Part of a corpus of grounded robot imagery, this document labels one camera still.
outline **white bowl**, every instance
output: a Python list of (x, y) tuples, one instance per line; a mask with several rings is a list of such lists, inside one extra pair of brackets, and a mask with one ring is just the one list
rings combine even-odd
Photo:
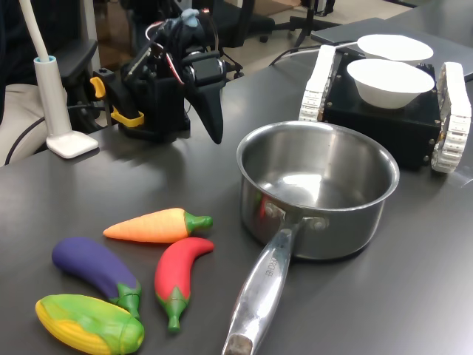
[(400, 109), (434, 87), (434, 79), (399, 61), (360, 59), (348, 64), (361, 98), (383, 109)]
[(402, 61), (414, 67), (434, 55), (428, 45), (404, 35), (366, 35), (357, 45), (367, 58)]

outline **white lamp base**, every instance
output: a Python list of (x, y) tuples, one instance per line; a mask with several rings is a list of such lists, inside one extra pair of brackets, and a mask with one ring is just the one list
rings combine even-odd
[(75, 158), (98, 148), (98, 142), (81, 132), (70, 131), (46, 138), (46, 145), (64, 159)]

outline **toy vegetable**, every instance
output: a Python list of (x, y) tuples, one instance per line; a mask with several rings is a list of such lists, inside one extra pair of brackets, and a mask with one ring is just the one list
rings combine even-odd
[(130, 313), (80, 294), (46, 296), (36, 303), (36, 314), (55, 338), (92, 355), (130, 354), (144, 338)]
[(191, 268), (194, 260), (214, 250), (214, 244), (202, 238), (180, 240), (167, 248), (156, 267), (154, 289), (169, 317), (168, 329), (180, 330), (179, 317), (191, 297)]
[(183, 209), (165, 209), (115, 224), (103, 235), (134, 242), (174, 243), (188, 237), (196, 229), (210, 227), (211, 217), (195, 217)]
[(52, 250), (52, 261), (68, 274), (93, 284), (111, 303), (140, 319), (140, 283), (107, 247), (89, 238), (67, 238)]

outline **orange carrot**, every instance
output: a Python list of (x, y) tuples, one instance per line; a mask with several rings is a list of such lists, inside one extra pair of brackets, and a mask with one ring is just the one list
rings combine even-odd
[(209, 227), (212, 227), (211, 217), (195, 217), (183, 209), (165, 209), (115, 224), (103, 235), (134, 242), (174, 243), (195, 229)]

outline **chair armrest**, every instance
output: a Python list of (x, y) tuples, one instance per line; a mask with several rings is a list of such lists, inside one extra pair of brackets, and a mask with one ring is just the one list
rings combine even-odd
[(75, 40), (54, 53), (65, 87), (75, 85), (77, 77), (87, 68), (97, 49), (96, 40)]

